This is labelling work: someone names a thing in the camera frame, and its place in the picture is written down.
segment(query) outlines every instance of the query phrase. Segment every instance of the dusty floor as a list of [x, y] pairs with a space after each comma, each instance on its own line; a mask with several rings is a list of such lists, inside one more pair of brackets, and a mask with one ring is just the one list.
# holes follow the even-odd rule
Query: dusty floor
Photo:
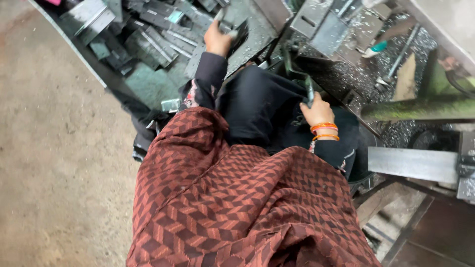
[[49, 22], [0, 0], [0, 266], [123, 266], [133, 138]]

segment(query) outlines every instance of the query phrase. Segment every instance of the cable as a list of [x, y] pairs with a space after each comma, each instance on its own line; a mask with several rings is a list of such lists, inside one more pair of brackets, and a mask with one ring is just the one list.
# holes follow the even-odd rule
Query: cable
[[475, 98], [475, 92], [467, 91], [457, 82], [457, 76], [454, 70], [446, 71], [446, 77], [447, 77], [448, 82], [460, 93], [466, 95], [469, 98]]

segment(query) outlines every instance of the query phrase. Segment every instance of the hand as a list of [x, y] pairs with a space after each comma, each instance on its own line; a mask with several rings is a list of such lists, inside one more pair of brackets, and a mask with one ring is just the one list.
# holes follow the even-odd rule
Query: hand
[[[318, 92], [314, 92], [312, 108], [304, 103], [300, 103], [300, 110], [304, 114], [305, 120], [312, 127], [319, 123], [335, 123], [335, 114], [330, 108], [330, 104], [323, 101]], [[333, 129], [320, 129], [317, 134], [333, 134], [338, 136], [338, 132]], [[336, 140], [334, 137], [320, 137], [318, 140]]]
[[233, 37], [229, 34], [222, 34], [219, 29], [219, 21], [214, 20], [205, 33], [206, 51], [222, 57], [226, 57], [231, 47]]

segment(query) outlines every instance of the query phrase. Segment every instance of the bangle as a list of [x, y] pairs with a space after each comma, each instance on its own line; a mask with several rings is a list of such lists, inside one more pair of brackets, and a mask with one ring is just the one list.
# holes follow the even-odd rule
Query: bangle
[[333, 126], [324, 126], [324, 127], [319, 127], [315, 130], [312, 131], [312, 133], [314, 135], [317, 135], [317, 131], [320, 130], [320, 129], [332, 129], [332, 130], [335, 130], [335, 131], [338, 131], [338, 128], [337, 127], [333, 127]]
[[314, 125], [312, 127], [310, 127], [310, 131], [313, 131], [317, 128], [320, 128], [320, 127], [335, 127], [338, 129], [338, 127], [336, 126], [336, 124], [332, 124], [332, 123], [319, 123], [317, 125]]
[[314, 137], [314, 138], [312, 139], [312, 142], [315, 141], [315, 140], [317, 140], [317, 139], [320, 138], [320, 137], [335, 137], [337, 141], [340, 140], [340, 138], [339, 138], [338, 136], [334, 135], [334, 134], [321, 134], [321, 135], [317, 135], [316, 137]]

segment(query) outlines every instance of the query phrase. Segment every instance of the chevron pattern fabric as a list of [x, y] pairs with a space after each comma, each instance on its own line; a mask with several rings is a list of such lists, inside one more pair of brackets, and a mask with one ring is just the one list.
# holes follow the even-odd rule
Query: chevron pattern fabric
[[137, 174], [128, 267], [380, 266], [349, 186], [299, 147], [228, 146], [203, 107], [176, 114]]

